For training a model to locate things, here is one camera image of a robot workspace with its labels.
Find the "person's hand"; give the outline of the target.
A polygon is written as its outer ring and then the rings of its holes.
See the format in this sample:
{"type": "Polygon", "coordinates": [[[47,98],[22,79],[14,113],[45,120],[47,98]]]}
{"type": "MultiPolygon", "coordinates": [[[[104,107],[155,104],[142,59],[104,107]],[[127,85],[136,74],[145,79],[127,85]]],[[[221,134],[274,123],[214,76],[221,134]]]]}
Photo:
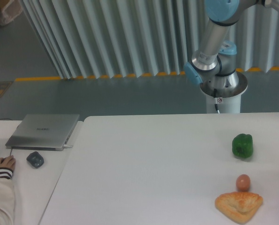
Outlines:
{"type": "Polygon", "coordinates": [[[13,155],[10,155],[6,158],[0,158],[0,169],[8,169],[11,171],[15,170],[16,159],[13,155]]]}

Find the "white striped sleeve forearm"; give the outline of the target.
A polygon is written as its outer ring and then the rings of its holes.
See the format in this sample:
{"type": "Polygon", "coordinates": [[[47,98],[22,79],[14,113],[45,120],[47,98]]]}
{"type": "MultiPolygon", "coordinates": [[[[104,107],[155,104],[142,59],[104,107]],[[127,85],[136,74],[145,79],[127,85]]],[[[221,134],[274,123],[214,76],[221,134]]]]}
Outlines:
{"type": "Polygon", "coordinates": [[[12,175],[11,169],[0,168],[0,225],[14,223],[15,191],[12,175]]]}

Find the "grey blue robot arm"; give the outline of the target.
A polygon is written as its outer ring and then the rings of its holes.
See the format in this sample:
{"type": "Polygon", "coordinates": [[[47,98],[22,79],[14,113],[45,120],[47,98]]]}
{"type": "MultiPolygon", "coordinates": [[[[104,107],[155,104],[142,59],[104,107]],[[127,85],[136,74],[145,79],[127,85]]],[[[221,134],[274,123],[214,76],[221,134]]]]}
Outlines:
{"type": "Polygon", "coordinates": [[[222,70],[217,55],[229,27],[237,23],[246,9],[261,4],[279,12],[279,0],[205,0],[204,4],[209,22],[198,50],[184,65],[187,78],[197,85],[222,70]]]}

